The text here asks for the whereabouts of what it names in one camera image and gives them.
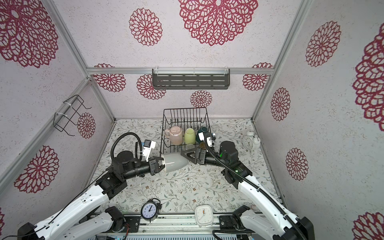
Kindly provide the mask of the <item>grey cream mug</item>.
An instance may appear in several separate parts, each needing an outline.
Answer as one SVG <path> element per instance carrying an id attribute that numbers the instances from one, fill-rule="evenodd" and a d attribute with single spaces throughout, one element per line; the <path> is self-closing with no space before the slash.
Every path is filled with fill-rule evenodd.
<path id="1" fill-rule="evenodd" d="M 162 154 L 164 171 L 170 173 L 180 170 L 189 164 L 189 160 L 182 156 L 181 153 Z"/>

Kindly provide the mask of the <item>light green mug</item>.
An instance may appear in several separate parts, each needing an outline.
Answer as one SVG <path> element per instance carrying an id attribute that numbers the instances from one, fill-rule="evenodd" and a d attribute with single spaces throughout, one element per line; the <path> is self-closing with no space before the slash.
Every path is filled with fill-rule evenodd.
<path id="1" fill-rule="evenodd" d="M 193 128 L 188 128 L 184 133 L 184 140 L 186 145 L 194 145 L 196 142 L 196 133 Z"/>

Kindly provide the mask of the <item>pink iridescent mug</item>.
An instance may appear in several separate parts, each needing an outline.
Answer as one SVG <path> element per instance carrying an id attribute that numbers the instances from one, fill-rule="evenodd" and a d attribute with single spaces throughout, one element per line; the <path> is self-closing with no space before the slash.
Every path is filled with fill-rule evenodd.
<path id="1" fill-rule="evenodd" d="M 165 130 L 165 137 L 170 140 L 172 145 L 178 146 L 183 143 L 183 130 L 179 126 Z"/>

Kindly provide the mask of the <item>dark green mug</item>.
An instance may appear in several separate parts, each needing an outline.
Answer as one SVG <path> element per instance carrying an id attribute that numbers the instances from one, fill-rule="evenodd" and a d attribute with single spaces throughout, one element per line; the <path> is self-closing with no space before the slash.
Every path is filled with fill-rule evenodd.
<path id="1" fill-rule="evenodd" d="M 201 127 L 198 131 L 197 131 L 197 134 L 196 134 L 196 142 L 198 142 L 199 144 L 201 142 L 204 142 L 205 141 L 205 133 L 208 132 L 208 128 L 207 127 Z"/>

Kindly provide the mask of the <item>clear drinking glass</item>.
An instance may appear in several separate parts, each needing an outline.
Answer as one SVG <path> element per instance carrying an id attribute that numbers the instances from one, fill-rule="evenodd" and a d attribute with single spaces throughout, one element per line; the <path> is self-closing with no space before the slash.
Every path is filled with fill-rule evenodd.
<path id="1" fill-rule="evenodd" d="M 186 145 L 186 150 L 190 150 L 190 149 L 193 149 L 193 148 L 195 148 L 194 144 L 187 144 Z"/>

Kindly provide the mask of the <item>amber glass cup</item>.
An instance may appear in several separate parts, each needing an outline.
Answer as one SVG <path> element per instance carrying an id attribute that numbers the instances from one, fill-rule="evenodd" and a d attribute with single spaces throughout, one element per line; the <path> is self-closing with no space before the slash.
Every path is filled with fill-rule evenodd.
<path id="1" fill-rule="evenodd" d="M 206 148 L 206 144 L 205 144 L 204 142 L 201 142 L 199 146 L 200 146 L 200 148 L 203 149 L 203 150 L 206 150 L 206 149 L 207 149 L 207 148 Z"/>

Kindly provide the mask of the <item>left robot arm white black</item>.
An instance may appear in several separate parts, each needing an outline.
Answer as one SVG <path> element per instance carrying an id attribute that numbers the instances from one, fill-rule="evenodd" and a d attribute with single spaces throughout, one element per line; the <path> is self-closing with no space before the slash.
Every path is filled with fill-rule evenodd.
<path id="1" fill-rule="evenodd" d="M 107 231 L 111 228 L 120 230 L 123 226 L 123 214 L 117 208 L 109 208 L 94 219 L 79 221 L 108 202 L 127 187 L 127 180 L 155 175 L 165 168 L 161 157 L 150 158 L 142 162 L 130 151 L 123 151 L 112 158 L 111 166 L 94 185 L 64 207 L 58 213 L 33 225 L 26 223 L 19 228 L 19 240 L 64 240 L 82 239 Z"/>

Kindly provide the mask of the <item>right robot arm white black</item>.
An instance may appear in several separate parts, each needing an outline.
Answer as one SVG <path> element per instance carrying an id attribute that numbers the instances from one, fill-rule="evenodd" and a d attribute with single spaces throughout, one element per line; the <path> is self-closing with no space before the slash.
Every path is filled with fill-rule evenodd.
<path id="1" fill-rule="evenodd" d="M 239 160 L 235 143 L 222 142 L 219 152 L 214 152 L 210 147 L 184 150 L 181 156 L 196 165 L 222 167 L 226 181 L 248 197 L 263 213 L 263 217 L 260 217 L 247 207 L 237 209 L 234 217 L 242 232 L 253 231 L 265 240 L 315 239 L 312 222 L 306 217 L 300 219 L 264 189 Z"/>

